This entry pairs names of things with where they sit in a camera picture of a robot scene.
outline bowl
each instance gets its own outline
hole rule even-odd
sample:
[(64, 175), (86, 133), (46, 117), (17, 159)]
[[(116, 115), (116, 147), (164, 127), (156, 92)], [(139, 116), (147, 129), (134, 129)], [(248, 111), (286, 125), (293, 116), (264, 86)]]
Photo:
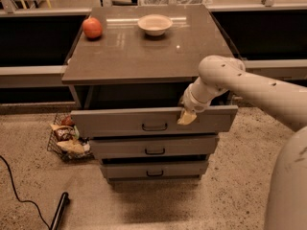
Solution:
[(150, 14), (141, 17), (137, 24), (147, 35), (158, 36), (163, 35), (173, 25), (173, 21), (164, 15)]

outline black basket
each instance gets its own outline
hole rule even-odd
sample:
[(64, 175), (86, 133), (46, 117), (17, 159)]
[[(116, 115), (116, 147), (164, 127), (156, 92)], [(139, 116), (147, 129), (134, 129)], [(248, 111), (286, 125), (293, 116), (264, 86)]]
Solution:
[[(60, 126), (61, 120), (63, 120), (67, 116), (68, 116), (68, 114), (66, 114), (66, 113), (57, 113), (55, 120), (54, 120), (54, 125)], [(80, 140), (81, 143), (88, 143), (87, 138), (80, 138), (79, 140)], [(68, 153), (68, 152), (63, 151), (57, 145), (57, 142), (58, 142), (57, 137), (56, 137), (54, 131), (51, 130), (47, 150), (56, 153), (64, 162), (81, 161), (81, 160), (83, 161), (83, 160), (86, 160), (86, 159), (94, 159), (94, 155), (90, 150), (86, 151), (83, 154)]]

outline drawer front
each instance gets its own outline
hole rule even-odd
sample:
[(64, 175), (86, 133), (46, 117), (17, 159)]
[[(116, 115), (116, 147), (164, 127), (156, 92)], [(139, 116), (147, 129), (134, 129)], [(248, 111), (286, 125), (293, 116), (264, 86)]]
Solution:
[(175, 164), (142, 164), (142, 165), (101, 165), (106, 179), (135, 178), (169, 178), (179, 176), (201, 176), (208, 167), (207, 161)]
[(91, 140), (90, 147), (100, 162), (108, 158), (181, 156), (214, 153), (218, 135)]
[(76, 110), (71, 115), (82, 137), (218, 133), (229, 131), (236, 105), (209, 106), (188, 126), (180, 126), (181, 107)]

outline cord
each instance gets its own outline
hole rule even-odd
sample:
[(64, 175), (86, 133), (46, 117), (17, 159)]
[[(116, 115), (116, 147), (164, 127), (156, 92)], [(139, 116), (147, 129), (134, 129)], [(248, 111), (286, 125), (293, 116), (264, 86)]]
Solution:
[(41, 218), (41, 220), (45, 223), (45, 225), (48, 227), (48, 229), (50, 229), (50, 226), (48, 225), (48, 223), (46, 222), (46, 220), (44, 220), (44, 218), (42, 217), (41, 213), (40, 213), (40, 210), (39, 210), (39, 207), (38, 205), (33, 202), (33, 201), (30, 201), (30, 200), (21, 200), (17, 194), (17, 191), (16, 191), (16, 188), (15, 188), (15, 185), (13, 183), (13, 179), (12, 179), (12, 171), (11, 171), (11, 168), (10, 168), (10, 165), (9, 163), (7, 162), (7, 160), (5, 160), (5, 158), (3, 156), (0, 155), (0, 158), (3, 160), (3, 162), (6, 164), (6, 166), (8, 167), (8, 171), (9, 171), (9, 174), (10, 174), (10, 178), (11, 178), (11, 183), (12, 183), (12, 188), (13, 188), (13, 192), (16, 196), (16, 198), (18, 199), (19, 202), (21, 203), (33, 203), (34, 206), (37, 208), (38, 210), (38, 213), (39, 213), (39, 216)]

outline speckled floor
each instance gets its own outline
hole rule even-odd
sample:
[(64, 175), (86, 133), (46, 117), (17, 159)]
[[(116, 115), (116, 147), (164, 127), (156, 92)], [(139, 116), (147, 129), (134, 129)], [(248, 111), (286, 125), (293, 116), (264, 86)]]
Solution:
[[(201, 180), (107, 184), (96, 160), (65, 164), (47, 151), (58, 107), (0, 106), (0, 154), (21, 199), (51, 224), (69, 193), (60, 229), (262, 229), (272, 168), (293, 134), (255, 107), (240, 107)], [(35, 207), (19, 203), (0, 162), (0, 229), (46, 229)]]

